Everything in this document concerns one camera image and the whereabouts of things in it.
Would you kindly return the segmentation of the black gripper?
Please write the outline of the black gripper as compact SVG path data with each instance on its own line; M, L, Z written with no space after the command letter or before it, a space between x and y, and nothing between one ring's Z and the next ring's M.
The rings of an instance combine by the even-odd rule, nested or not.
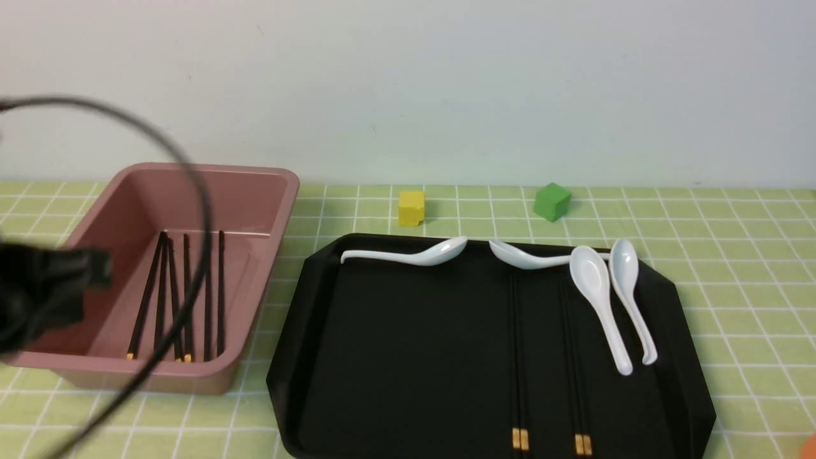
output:
M84 320L84 294L113 284L113 254L102 247L1 244L1 352L11 356L45 332Z

